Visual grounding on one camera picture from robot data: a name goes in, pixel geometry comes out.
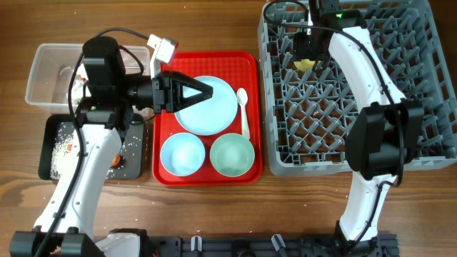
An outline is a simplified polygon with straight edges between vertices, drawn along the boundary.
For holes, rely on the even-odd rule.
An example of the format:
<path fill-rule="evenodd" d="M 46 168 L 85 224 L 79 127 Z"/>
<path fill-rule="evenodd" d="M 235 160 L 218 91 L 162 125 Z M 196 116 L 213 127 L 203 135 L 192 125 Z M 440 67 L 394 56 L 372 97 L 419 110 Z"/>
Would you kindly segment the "yellow plastic cup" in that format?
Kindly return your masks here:
<path fill-rule="evenodd" d="M 308 71 L 314 67 L 316 62 L 309 59 L 302 59 L 300 61 L 295 61 L 293 64 L 299 71 Z"/>

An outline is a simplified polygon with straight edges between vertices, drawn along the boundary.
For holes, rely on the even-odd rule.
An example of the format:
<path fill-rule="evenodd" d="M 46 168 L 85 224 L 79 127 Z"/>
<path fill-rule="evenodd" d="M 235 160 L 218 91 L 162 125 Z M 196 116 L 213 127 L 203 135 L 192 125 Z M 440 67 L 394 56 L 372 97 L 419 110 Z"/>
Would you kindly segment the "white tissue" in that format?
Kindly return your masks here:
<path fill-rule="evenodd" d="M 71 102 L 74 106 L 78 105 L 84 96 L 90 96 L 84 84 L 84 82 L 75 82 L 71 88 Z"/>

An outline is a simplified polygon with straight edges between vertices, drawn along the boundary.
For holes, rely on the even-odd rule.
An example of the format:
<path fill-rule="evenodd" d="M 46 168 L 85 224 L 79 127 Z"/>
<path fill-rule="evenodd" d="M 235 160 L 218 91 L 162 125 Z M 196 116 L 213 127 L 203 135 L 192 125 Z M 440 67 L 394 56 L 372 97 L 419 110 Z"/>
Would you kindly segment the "light blue bowl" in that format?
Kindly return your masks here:
<path fill-rule="evenodd" d="M 191 133 L 176 133 L 164 141 L 160 162 L 174 176 L 196 173 L 206 158 L 206 149 L 200 138 Z"/>

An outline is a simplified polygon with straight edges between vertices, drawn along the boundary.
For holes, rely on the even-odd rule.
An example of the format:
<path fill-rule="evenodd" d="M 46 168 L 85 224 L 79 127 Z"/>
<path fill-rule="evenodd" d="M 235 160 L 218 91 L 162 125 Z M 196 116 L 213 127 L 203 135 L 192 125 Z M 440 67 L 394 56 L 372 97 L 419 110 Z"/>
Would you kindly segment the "orange carrot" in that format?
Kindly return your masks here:
<path fill-rule="evenodd" d="M 69 145 L 67 146 L 67 149 L 68 149 L 69 151 L 71 151 L 72 145 L 69 144 Z M 122 156 L 121 156 L 119 153 L 116 154 L 114 160 L 111 162 L 111 167 L 118 166 L 118 165 L 121 163 L 121 160 L 122 160 Z"/>

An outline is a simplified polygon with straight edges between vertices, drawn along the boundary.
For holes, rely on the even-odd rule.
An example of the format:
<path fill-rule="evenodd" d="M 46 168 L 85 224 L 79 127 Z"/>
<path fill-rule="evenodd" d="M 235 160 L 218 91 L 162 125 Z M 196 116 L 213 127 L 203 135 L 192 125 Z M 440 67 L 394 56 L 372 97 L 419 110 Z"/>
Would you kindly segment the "teal green bowl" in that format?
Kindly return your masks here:
<path fill-rule="evenodd" d="M 211 145 L 210 162 L 222 176 L 234 178 L 247 173 L 255 161 L 253 144 L 238 133 L 219 136 Z"/>

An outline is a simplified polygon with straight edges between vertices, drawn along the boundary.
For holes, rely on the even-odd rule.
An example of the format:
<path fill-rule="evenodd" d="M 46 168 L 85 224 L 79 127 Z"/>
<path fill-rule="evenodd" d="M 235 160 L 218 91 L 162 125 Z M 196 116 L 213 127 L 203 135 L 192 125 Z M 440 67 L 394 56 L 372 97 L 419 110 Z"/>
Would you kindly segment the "white rice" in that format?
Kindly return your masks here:
<path fill-rule="evenodd" d="M 59 179 L 63 173 L 62 168 L 70 154 L 67 146 L 73 143 L 73 132 L 74 128 L 71 122 L 57 123 L 54 147 L 51 152 L 49 172 L 51 179 Z M 143 139 L 143 124 L 133 125 L 129 128 L 119 151 L 122 156 L 121 163 L 107 171 L 107 179 L 135 179 L 139 177 L 143 163 Z"/>

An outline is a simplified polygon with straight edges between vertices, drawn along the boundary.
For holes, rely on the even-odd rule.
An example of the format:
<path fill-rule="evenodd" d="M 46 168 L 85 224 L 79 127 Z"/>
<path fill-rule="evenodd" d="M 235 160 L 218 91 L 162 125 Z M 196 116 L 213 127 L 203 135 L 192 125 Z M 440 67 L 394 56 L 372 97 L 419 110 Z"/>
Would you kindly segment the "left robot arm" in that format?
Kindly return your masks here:
<path fill-rule="evenodd" d="M 177 71 L 162 71 L 177 43 L 147 37 L 154 50 L 149 75 L 128 74 L 125 48 L 105 33 L 89 39 L 76 65 L 86 72 L 83 96 L 69 106 L 74 127 L 69 170 L 30 231 L 17 231 L 10 242 L 12 256 L 158 256 L 144 229 L 112 230 L 93 240 L 96 207 L 106 173 L 121 149 L 134 110 L 175 113 L 212 97 L 213 89 Z"/>

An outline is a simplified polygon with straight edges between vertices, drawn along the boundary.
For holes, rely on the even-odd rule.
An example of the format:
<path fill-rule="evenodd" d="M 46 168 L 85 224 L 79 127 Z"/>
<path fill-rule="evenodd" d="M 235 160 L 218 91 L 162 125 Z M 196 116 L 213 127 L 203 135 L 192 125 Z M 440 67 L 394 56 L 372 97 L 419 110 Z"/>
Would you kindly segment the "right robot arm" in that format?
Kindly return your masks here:
<path fill-rule="evenodd" d="M 348 205 L 336 232 L 341 249 L 370 251 L 386 194 L 401 184 L 403 167 L 412 159 L 424 110 L 392 82 L 371 42 L 358 10 L 338 1 L 310 1 L 306 30 L 293 38 L 294 65 L 301 71 L 333 59 L 356 100 L 358 116 L 346 136 L 346 161 L 353 171 Z"/>

